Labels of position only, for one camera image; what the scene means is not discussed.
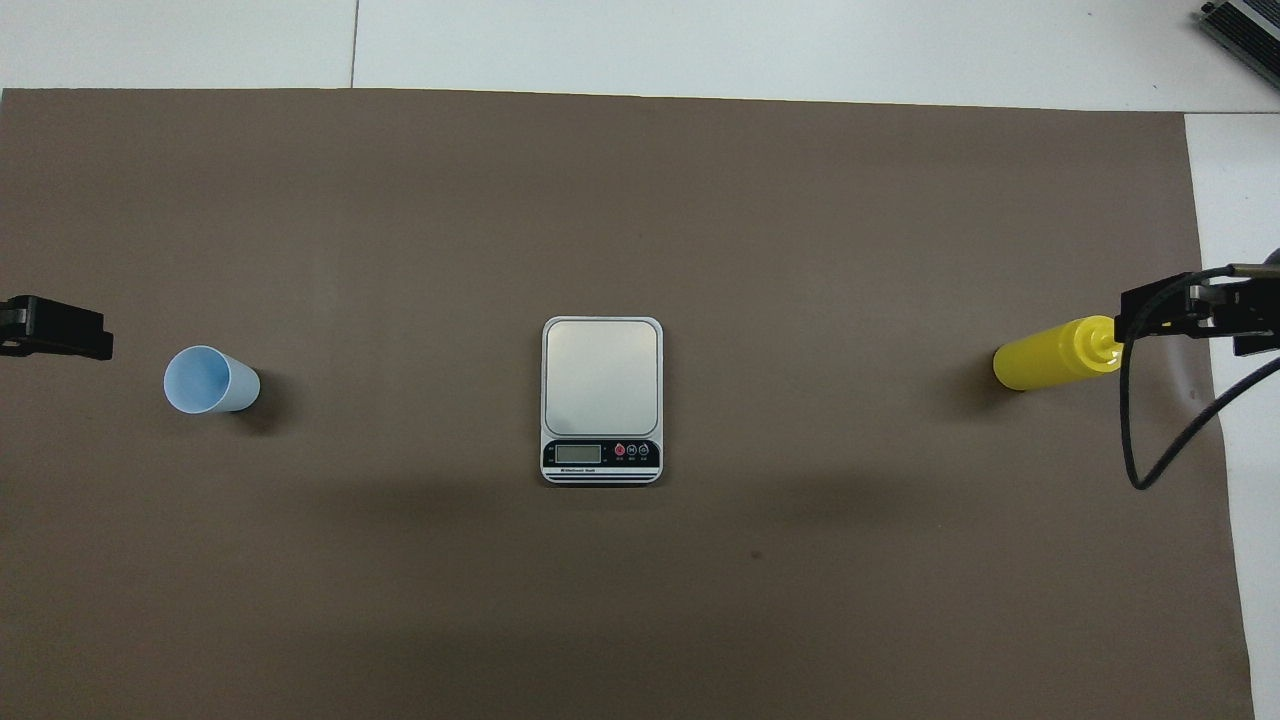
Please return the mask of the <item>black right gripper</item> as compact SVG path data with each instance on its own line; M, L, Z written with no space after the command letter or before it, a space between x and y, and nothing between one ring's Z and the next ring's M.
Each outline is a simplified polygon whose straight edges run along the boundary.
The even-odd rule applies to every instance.
M1217 328L1219 310L1233 304L1240 279L1225 272L1188 272L1129 290L1120 296L1115 340L1132 343L1151 336L1192 340L1229 337ZM1233 332L1235 357L1279 351L1279 278L1251 278L1242 286L1248 327Z

